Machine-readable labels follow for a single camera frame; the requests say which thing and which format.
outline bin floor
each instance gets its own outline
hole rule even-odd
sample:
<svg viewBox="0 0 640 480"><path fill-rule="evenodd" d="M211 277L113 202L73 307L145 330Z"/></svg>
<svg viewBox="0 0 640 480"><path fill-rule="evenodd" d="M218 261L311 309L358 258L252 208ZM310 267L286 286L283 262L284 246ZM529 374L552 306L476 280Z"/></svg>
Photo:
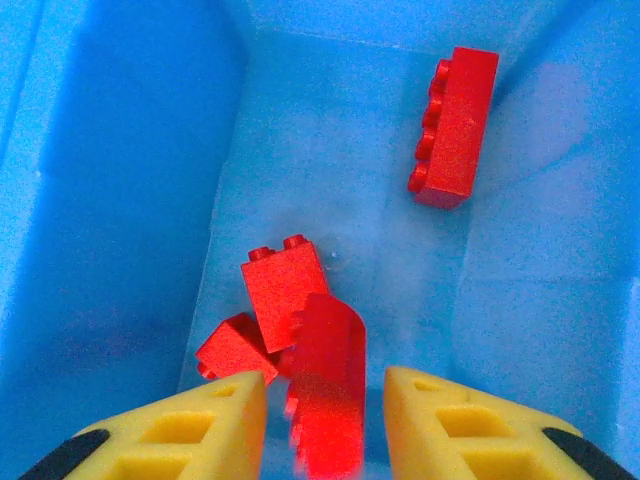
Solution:
<svg viewBox="0 0 640 480"><path fill-rule="evenodd" d="M303 233L321 252L333 293L367 325L367 475L382 469L389 478L384 369L446 375L469 225L467 208L426 208L406 190L437 58L280 33L256 45L180 389L201 383L193 354L218 323L251 310L240 272L247 252ZM271 388L263 463L283 478L292 456L279 389Z"/></svg>

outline red lego brick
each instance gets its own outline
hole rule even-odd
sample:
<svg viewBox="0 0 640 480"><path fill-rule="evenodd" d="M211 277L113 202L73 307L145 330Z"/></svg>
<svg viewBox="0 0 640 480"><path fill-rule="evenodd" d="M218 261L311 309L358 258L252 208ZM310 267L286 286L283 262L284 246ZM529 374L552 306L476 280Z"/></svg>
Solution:
<svg viewBox="0 0 640 480"><path fill-rule="evenodd" d="M310 479L352 478L364 455L366 331L330 295L311 294L294 315L296 346L285 413L292 416L296 469Z"/></svg>
<svg viewBox="0 0 640 480"><path fill-rule="evenodd" d="M258 324L246 313L223 321L196 352L198 371L208 380L260 370L270 384L277 376L279 354L269 355Z"/></svg>
<svg viewBox="0 0 640 480"><path fill-rule="evenodd" d="M273 353L293 345L291 315L304 308L310 293L329 293L313 244L302 235L287 238L284 250L268 247L249 252L242 274L260 331Z"/></svg>
<svg viewBox="0 0 640 480"><path fill-rule="evenodd" d="M418 203L455 208L471 196L498 68L498 54L456 47L429 87L408 189Z"/></svg>

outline red 2x4 brick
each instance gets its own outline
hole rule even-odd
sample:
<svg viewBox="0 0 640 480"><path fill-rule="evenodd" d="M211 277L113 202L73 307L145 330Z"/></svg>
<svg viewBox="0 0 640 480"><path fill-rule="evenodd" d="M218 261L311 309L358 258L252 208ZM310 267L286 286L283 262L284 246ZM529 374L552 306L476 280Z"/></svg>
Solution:
<svg viewBox="0 0 640 480"><path fill-rule="evenodd" d="M462 47L438 64L409 178L416 202L451 209L471 196L497 68L498 54Z"/></svg>

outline lego stud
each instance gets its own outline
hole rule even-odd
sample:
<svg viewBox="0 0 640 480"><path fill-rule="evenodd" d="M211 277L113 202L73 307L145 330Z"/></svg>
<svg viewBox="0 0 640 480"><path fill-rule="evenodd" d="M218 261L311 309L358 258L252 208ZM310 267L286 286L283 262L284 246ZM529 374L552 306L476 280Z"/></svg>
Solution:
<svg viewBox="0 0 640 480"><path fill-rule="evenodd" d="M429 106L422 117L422 126L435 126L438 123L440 114L442 113L442 104L444 102L444 94L435 92L429 99Z"/></svg>
<svg viewBox="0 0 640 480"><path fill-rule="evenodd" d="M451 70L451 60L443 58L438 62L436 74L433 77L434 82L440 85L447 83L449 79L449 71Z"/></svg>
<svg viewBox="0 0 640 480"><path fill-rule="evenodd" d="M425 162L418 162L416 168L413 169L411 176L409 177L408 190L411 193L420 193L420 190L427 183L427 174L429 173L429 166Z"/></svg>
<svg viewBox="0 0 640 480"><path fill-rule="evenodd" d="M436 141L436 129L433 127L427 127L422 132L422 138L418 142L416 147L416 159L427 161L431 156L433 145Z"/></svg>
<svg viewBox="0 0 640 480"><path fill-rule="evenodd" d="M200 372L200 375L202 375L207 380L215 380L216 379L215 373L213 373L211 370L209 370L207 368L207 366L202 362L198 363L198 372Z"/></svg>
<svg viewBox="0 0 640 480"><path fill-rule="evenodd" d="M432 79L431 84L429 85L429 96L432 97L434 93L444 94L444 87L444 84L436 82L435 78Z"/></svg>
<svg viewBox="0 0 640 480"><path fill-rule="evenodd" d="M298 408L298 395L293 389L293 387L289 386L289 389L287 390L287 399L284 404L284 414L289 418L293 418L297 408Z"/></svg>
<svg viewBox="0 0 640 480"><path fill-rule="evenodd" d="M276 253L275 250L271 250L269 247L260 247L249 252L249 260L255 262L262 258L267 258L269 255Z"/></svg>
<svg viewBox="0 0 640 480"><path fill-rule="evenodd" d="M297 476L303 476L307 470L307 452L299 445L296 449L296 456L293 461L293 473Z"/></svg>
<svg viewBox="0 0 640 480"><path fill-rule="evenodd" d="M291 378L293 374L293 349L288 348L280 353L280 359L276 367L280 375Z"/></svg>
<svg viewBox="0 0 640 480"><path fill-rule="evenodd" d="M291 435L289 436L289 446L297 448L300 445L300 439L302 438L302 425L299 423L291 427Z"/></svg>
<svg viewBox="0 0 640 480"><path fill-rule="evenodd" d="M285 238L283 245L285 250L289 250L290 248L295 248L298 245L302 245L303 243L306 243L308 240L306 238L304 238L303 235L294 235L293 237L289 237L289 238Z"/></svg>

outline yellow foam pad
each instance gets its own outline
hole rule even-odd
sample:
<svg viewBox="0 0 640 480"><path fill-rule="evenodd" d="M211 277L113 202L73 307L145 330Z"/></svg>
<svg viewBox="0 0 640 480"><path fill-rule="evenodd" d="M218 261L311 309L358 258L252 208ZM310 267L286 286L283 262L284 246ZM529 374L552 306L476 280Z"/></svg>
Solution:
<svg viewBox="0 0 640 480"><path fill-rule="evenodd" d="M543 433L552 415L417 370L387 369L394 480L592 480Z"/></svg>
<svg viewBox="0 0 640 480"><path fill-rule="evenodd" d="M244 372L98 422L111 437L65 480L253 480L266 422L264 378Z"/></svg>

